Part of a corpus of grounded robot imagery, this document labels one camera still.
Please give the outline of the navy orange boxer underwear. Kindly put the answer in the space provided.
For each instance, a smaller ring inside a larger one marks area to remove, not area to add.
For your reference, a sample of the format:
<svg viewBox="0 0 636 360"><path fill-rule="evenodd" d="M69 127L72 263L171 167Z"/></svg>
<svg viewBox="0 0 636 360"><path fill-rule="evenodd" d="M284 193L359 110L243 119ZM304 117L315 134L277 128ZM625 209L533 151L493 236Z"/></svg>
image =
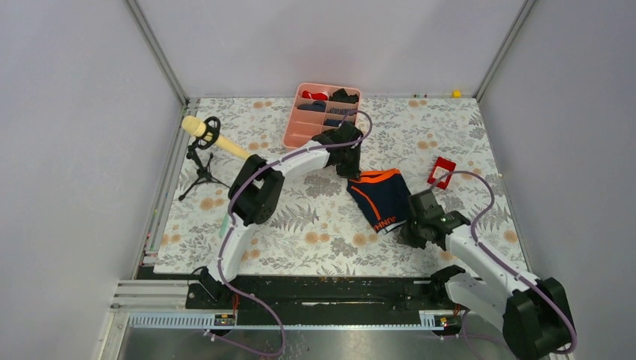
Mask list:
<svg viewBox="0 0 636 360"><path fill-rule="evenodd" d="M390 233L408 220L411 192L399 169L362 172L347 182L346 190L377 234Z"/></svg>

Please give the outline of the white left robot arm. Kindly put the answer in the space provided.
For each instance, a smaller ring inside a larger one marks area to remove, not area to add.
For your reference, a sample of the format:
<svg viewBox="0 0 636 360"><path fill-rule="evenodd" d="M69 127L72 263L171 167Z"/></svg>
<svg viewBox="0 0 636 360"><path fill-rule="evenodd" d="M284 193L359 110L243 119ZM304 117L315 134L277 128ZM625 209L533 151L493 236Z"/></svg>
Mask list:
<svg viewBox="0 0 636 360"><path fill-rule="evenodd" d="M258 227L274 214L287 180L314 170L335 167L345 179L360 176L361 145L370 131L362 132L350 121L313 136L301 147L288 151L273 161L249 154L233 142L224 144L219 130L205 122L193 134L206 127L207 137L200 139L244 159L244 163L229 188L229 205L220 225L220 247L210 265L201 270L204 299L214 308L224 308L233 297L230 282L238 274L242 254Z"/></svg>

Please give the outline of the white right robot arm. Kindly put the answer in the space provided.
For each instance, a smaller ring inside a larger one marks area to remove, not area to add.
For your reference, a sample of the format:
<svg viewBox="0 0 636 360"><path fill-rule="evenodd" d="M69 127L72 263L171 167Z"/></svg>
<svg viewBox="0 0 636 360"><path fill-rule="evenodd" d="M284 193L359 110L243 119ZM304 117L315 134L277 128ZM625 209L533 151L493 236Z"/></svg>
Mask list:
<svg viewBox="0 0 636 360"><path fill-rule="evenodd" d="M576 331L563 285L517 270L459 211L445 211L431 190L409 196L409 215L400 238L412 248L435 244L458 257L430 276L434 305L471 310L501 331L518 359L540 359L576 344Z"/></svg>

